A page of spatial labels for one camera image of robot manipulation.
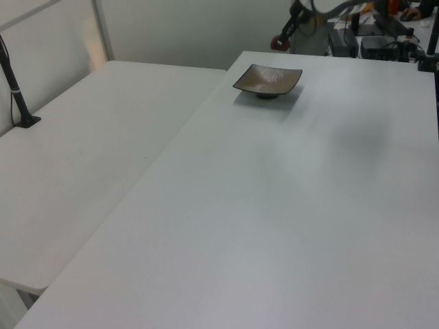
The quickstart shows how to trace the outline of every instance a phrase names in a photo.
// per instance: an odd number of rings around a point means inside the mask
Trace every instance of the orange object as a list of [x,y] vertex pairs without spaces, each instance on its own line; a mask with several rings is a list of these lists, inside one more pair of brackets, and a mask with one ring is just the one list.
[[388,12],[389,15],[396,15],[399,11],[401,0],[388,0]]
[[373,9],[373,3],[369,3],[362,11],[362,14],[365,14]]

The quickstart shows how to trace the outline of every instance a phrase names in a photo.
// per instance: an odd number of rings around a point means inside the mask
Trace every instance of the hand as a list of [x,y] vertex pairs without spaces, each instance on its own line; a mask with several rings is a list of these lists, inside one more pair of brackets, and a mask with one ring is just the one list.
[[401,17],[406,17],[410,14],[414,14],[412,21],[418,21],[422,18],[420,10],[418,8],[407,8],[401,13]]

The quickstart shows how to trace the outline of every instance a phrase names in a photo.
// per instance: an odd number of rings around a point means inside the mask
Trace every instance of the black stand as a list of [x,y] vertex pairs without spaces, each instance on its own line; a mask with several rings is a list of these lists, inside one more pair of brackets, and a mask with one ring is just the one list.
[[383,36],[384,32],[376,24],[359,24],[359,15],[352,15],[351,30],[355,36]]
[[431,32],[430,42],[428,44],[427,54],[423,51],[417,51],[414,56],[419,60],[418,71],[437,73],[439,54],[435,53],[439,39],[439,10],[434,19],[433,31]]
[[15,79],[14,71],[12,70],[8,50],[0,36],[0,64],[3,72],[5,73],[6,79],[8,81],[9,87],[11,88],[11,93],[14,95],[15,102],[19,108],[21,114],[21,121],[16,124],[17,127],[29,128],[35,123],[39,122],[41,118],[33,117],[29,110],[27,109],[23,95],[21,94],[19,84]]

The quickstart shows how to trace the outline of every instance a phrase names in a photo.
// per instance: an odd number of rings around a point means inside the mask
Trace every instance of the table surface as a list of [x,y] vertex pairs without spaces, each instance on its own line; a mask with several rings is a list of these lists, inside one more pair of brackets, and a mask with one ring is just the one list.
[[432,74],[245,52],[17,329],[435,328],[438,167]]
[[41,293],[225,72],[109,62],[0,138],[0,282]]

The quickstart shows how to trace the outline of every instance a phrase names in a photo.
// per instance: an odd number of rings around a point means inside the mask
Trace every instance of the white wall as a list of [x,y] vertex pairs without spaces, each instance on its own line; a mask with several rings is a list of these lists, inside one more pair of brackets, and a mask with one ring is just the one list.
[[[0,34],[30,112],[106,61],[92,0],[61,0]],[[9,95],[0,70],[0,136],[11,128]]]
[[96,0],[109,56],[228,69],[243,50],[270,51],[291,0]]

